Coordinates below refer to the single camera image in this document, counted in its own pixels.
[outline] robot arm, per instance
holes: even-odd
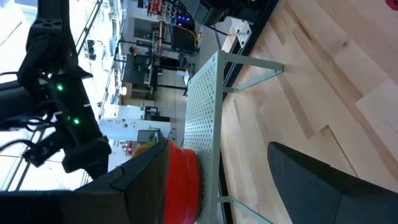
[[[0,129],[22,128],[46,117],[56,131],[34,144],[24,158],[41,166],[58,150],[65,151],[66,172],[86,169],[96,179],[108,171],[108,140],[102,135],[82,79],[92,77],[78,66],[70,30],[69,0],[39,0],[37,18],[26,43],[17,82],[0,85]]]

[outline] cable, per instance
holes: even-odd
[[[53,125],[43,125],[43,124],[39,124],[39,125],[42,125],[42,126],[39,126],[39,127],[36,126],[35,129],[32,129],[32,128],[30,128],[30,127],[28,126],[28,124],[25,124],[25,125],[24,125],[24,128],[25,128],[26,130],[28,130],[28,131],[34,133],[34,132],[36,132],[36,131],[45,130],[45,129],[47,129],[47,128],[54,128],[54,127],[56,127],[56,126],[61,126],[61,125],[63,125],[63,124],[62,124],[62,123],[56,123],[56,124],[53,124]]]
[[[169,23],[167,23],[167,24],[168,24],[168,25],[171,25],[171,26],[178,27],[178,28],[183,29],[183,30],[187,30],[189,33],[191,33],[191,34],[193,35],[193,38],[195,38],[195,47],[198,48],[199,40],[198,40],[198,38],[197,38],[197,35],[196,35],[194,32],[192,32],[192,31],[190,31],[190,30],[188,30],[188,29],[186,29],[186,28],[184,28],[184,27],[180,27],[180,26],[178,26],[178,25],[176,25],[176,24],[169,24]]]
[[[0,147],[0,152],[3,151],[3,150],[5,150],[5,149],[8,148],[8,147],[14,145],[14,144],[18,144],[18,143],[23,143],[23,144],[29,146],[30,148],[33,148],[33,147],[36,146],[36,144],[33,143],[33,142],[30,141],[30,140],[26,140],[26,139],[16,139],[16,140],[13,140],[13,141],[11,141],[11,142],[9,142],[9,143],[6,143],[6,144],[4,144],[3,146],[1,146],[1,147]]]
[[[2,72],[2,73],[0,73],[0,76],[3,76],[3,75],[17,75],[18,74],[18,72]]]
[[[47,120],[44,120],[44,119],[42,119],[42,118],[32,118],[32,119],[30,119],[30,120],[36,120],[36,121],[38,121],[38,122],[27,121],[27,122],[25,122],[25,123],[26,123],[26,124],[29,124],[29,125],[37,125],[37,124],[56,124],[55,122],[47,121]]]
[[[94,41],[95,42],[99,42],[101,44],[100,46],[104,45],[104,43],[102,41],[100,41],[100,40],[94,40]]]
[[[35,106],[35,108],[33,108],[32,111],[30,111],[30,113],[28,113],[28,114],[34,113],[36,110],[39,110],[41,107],[49,105],[49,104],[52,104],[52,103],[58,104],[61,107],[62,113],[67,113],[68,112],[67,107],[61,101],[59,101],[59,100],[45,100],[45,101],[37,104]]]

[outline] red container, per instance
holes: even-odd
[[[392,10],[398,11],[398,0],[386,0],[386,3]]]
[[[194,224],[200,202],[199,166],[195,153],[169,141],[170,164],[166,185],[164,224]]]

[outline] wooden floor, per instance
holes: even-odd
[[[397,28],[398,12],[384,1],[280,0],[252,57],[283,63],[284,74],[223,105],[229,194],[272,223],[291,222],[269,141],[398,192]],[[235,85],[262,72],[244,67]],[[253,222],[237,211],[234,219]]]

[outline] metal table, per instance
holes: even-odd
[[[268,68],[265,74],[249,80],[237,88],[223,85],[224,63],[234,62]],[[259,82],[283,72],[283,65],[241,55],[217,51],[189,81],[184,148],[192,149],[203,167],[203,210],[197,223],[216,223],[217,203],[232,203],[259,223],[270,223],[232,197],[218,196],[218,177],[221,147],[221,111],[223,92],[239,93]]]

